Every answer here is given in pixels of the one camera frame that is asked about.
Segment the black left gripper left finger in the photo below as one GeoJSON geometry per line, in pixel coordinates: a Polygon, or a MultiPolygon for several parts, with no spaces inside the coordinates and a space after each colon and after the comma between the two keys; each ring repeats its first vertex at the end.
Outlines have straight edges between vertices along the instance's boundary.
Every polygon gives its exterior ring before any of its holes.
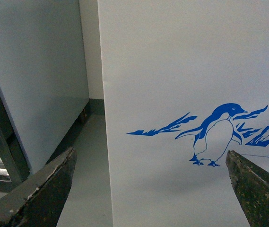
{"type": "Polygon", "coordinates": [[[68,148],[0,199],[0,227],[55,227],[72,187],[77,162],[68,148]]]}

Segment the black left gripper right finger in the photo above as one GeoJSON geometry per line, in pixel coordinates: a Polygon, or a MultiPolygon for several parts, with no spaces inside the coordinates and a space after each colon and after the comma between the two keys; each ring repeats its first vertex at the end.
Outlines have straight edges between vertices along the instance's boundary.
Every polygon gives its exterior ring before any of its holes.
{"type": "Polygon", "coordinates": [[[233,191],[251,227],[269,227],[269,172],[230,150],[226,166],[233,191]]]}

